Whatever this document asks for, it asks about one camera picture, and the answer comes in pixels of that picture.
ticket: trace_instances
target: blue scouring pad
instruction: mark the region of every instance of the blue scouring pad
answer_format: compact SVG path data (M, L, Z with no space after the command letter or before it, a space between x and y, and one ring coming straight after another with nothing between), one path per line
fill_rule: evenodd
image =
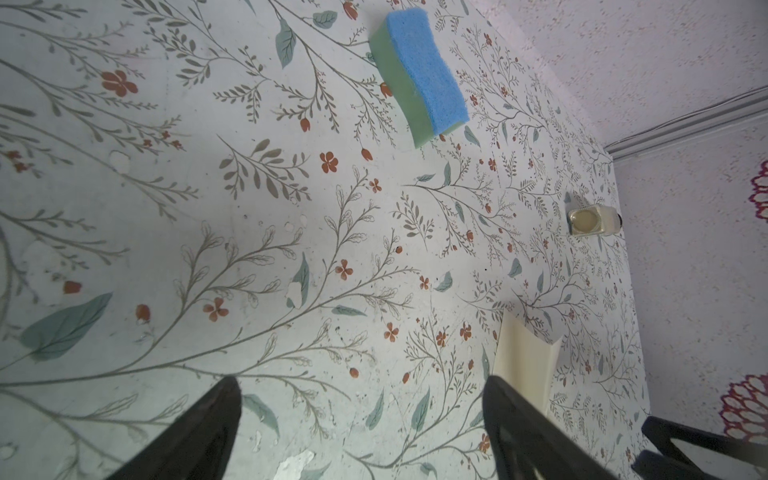
M417 148L469 121L462 92L440 57L424 10L389 13L371 35L370 47Z

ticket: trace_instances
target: red flower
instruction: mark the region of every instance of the red flower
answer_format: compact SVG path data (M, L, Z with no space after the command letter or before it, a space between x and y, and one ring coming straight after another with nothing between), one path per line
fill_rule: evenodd
M101 72L101 78L104 80L101 82L101 86L107 90L114 90L118 97L124 97L128 92L132 94L139 92L135 83L127 81L125 72L122 70L115 70L114 73L103 71Z
M357 20L357 10L352 2L344 2L344 13L352 20Z
M380 87L381 87L381 89L382 89L382 95L384 95L384 98L386 98L386 97L392 97L392 91L391 91L391 90L389 90L389 87L387 86L387 84L386 84L386 83L382 82L382 84L380 85Z
M203 311L205 313L210 313L210 315L208 316L208 319L211 322L215 322L216 320L219 319L220 316L227 316L227 315L230 314L229 310L227 310L225 308L221 308L221 306L223 304L224 304L224 299L221 298L220 296L217 296L214 299L214 305L215 306L211 305L210 303L208 303L207 305L203 306Z
M464 341L466 342L472 336L472 326L471 325L467 325L466 323L463 323L462 324L462 329L459 330L458 335L459 336L463 336L464 337Z
M341 273L341 280L346 280L349 275L352 275L352 269L346 267L346 260L342 260L341 266L336 268L336 273Z
M64 282L64 293L77 293L80 291L80 288L82 288L81 283L72 282L70 280L67 280Z
M136 305L136 320L139 320L142 323L149 323L149 319L150 319L149 307L144 305L143 303L141 305Z
M323 171L325 173L328 173L328 170L332 172L336 171L336 165L339 164L339 159L334 158L332 152L328 152L327 154L320 154L320 160L323 161Z
M384 332L384 338L389 339L390 342L394 342L395 337L397 336L398 333L400 333L400 329L393 329L392 322L387 323L386 328L388 332Z
M478 445L478 449L480 449L481 452L486 453L490 448L491 439L484 433L482 434L482 440L480 441L480 445Z

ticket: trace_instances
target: green leaf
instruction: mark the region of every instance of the green leaf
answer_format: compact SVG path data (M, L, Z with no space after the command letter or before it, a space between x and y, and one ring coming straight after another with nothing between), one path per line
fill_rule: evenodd
M32 349L33 360L43 362L64 355L101 318L112 293L105 293L90 302L59 310L28 326L19 341Z
M435 287L435 290L438 292L445 292L447 289L451 288L453 286L453 277L451 277L451 272L445 272L445 277L442 279L442 282L438 286Z
M459 202L456 202L456 213L458 214L458 217L462 219L462 222L464 221L464 209L462 208L462 205Z
M443 182L442 186L447 187L451 184L451 162L445 164L443 173L445 174L445 182Z
M474 427L474 426L480 425L480 422L482 422L482 421L483 421L483 418L482 418L482 410L480 410L480 411L478 412L478 415L475 417L475 419L474 419L474 420L472 420L472 421L469 423L469 426L471 426L471 427Z
M419 468L419 470L421 470L422 473L424 475L427 475L428 477L429 477L429 473L432 472L435 474L435 478L437 478L437 470L435 470L435 466L431 463L428 463L428 462L422 463L422 466Z
M427 394L422 397L419 404L416 406L416 410L411 417L411 428L417 432L424 428L424 421L427 418L427 412L429 411L429 389Z
M520 264L520 260L515 258L512 261L512 270L509 270L509 276L515 278L517 275L523 273L523 266Z
M277 438L280 438L280 427L277 425L277 417L272 409L266 406L266 403L255 394L243 395L243 406L255 413L259 420L269 428L275 431Z
M301 305L299 306L304 306L306 297L310 293L310 266L306 263L306 255L304 253L301 254L301 266L296 275L293 276L293 281L301 283ZM286 300L286 306L288 308L296 308L291 299Z
M337 305L333 307L333 310L331 310L331 313L335 313L336 315L366 316L366 314L361 312L360 310L353 309L351 307L344 306L344 305Z
M485 354L485 347L482 347L482 376L488 379L491 375L491 363L488 361L488 355Z
M368 418L366 419L366 427L368 427L368 430L373 430L376 428L376 426L379 424L379 420L382 419L382 412L384 412L384 390L382 390L382 394L379 395L379 401L376 402L376 406L373 408L373 411L368 415Z
M325 10L322 13L312 15L312 23L317 27L328 29L333 26L333 22L336 21L337 17L338 14L333 10Z
M472 133L472 130L469 129L469 125L465 125L464 126L464 136L469 141L469 143L475 144L478 147L480 146L480 142L478 141L478 139L475 136L475 134Z
M301 472L299 480L320 480L320 478L323 477L323 473L325 473L330 466L331 464L329 463L318 470L304 470Z
M280 19L280 33L275 36L275 47L280 64L283 68L293 60L293 48L296 47L296 36L290 29L285 19Z

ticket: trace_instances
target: floral patterned surface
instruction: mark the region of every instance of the floral patterned surface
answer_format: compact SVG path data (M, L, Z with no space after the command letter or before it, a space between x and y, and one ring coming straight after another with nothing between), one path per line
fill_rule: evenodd
M366 44L416 5L472 117L420 151ZM564 221L618 205L611 159L464 0L0 9L0 475L104 477L235 375L228 478L491 478L505 310L564 336L549 415L633 475L624 239Z

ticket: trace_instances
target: green sponge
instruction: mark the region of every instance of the green sponge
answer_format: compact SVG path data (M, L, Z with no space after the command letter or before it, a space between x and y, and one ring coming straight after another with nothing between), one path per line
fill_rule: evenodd
M411 127L416 148L469 120L464 98L420 8L387 15L369 40L371 53Z

